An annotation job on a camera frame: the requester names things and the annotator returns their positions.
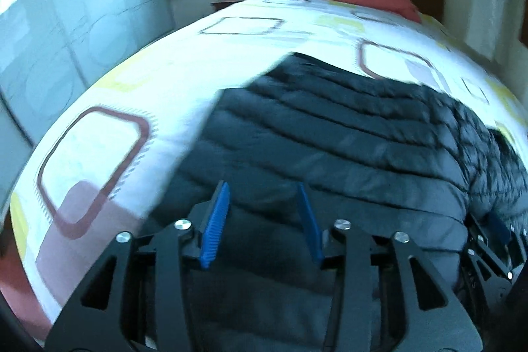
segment black puffer jacket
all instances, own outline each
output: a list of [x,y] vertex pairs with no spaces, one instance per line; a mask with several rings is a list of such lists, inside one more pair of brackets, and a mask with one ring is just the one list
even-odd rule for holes
[[329,225],[405,231],[452,284],[468,211],[526,226],[524,167],[473,111],[425,86],[298,54],[224,92],[144,232],[184,217],[220,179],[231,212],[215,265],[193,274],[190,293],[210,352],[320,350],[334,275],[311,262],[297,181]]

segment bed sheet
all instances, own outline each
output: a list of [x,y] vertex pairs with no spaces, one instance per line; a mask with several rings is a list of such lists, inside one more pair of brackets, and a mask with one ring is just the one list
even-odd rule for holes
[[528,161],[528,117],[442,29],[327,0],[246,0],[144,48],[54,123],[11,196],[18,252],[54,322],[119,231],[138,231],[214,106],[296,51],[347,71],[416,82],[472,108]]

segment jacket sleeve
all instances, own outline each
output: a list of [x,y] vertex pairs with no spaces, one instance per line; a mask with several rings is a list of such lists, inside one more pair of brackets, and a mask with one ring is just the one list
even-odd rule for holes
[[489,130],[478,145],[469,211],[481,219],[493,211],[506,225],[528,228],[528,175],[510,143]]

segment silver screw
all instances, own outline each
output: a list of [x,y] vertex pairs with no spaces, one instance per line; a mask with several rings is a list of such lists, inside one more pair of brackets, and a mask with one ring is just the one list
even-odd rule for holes
[[129,232],[121,232],[115,238],[119,243],[127,243],[132,239],[132,235]]
[[176,230],[189,230],[192,227],[192,223],[188,219],[179,219],[174,223]]
[[410,237],[407,233],[396,232],[394,234],[394,240],[399,241],[400,243],[407,243],[408,241],[410,241]]
[[352,224],[346,219],[336,219],[334,222],[334,227],[338,230],[350,230]]

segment wooden bedside table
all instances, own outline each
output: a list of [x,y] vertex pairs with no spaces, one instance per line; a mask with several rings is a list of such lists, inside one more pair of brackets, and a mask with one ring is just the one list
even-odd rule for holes
[[224,8],[230,7],[231,5],[242,2],[245,0],[218,0],[216,2],[213,2],[211,5],[213,6],[215,12],[223,10]]

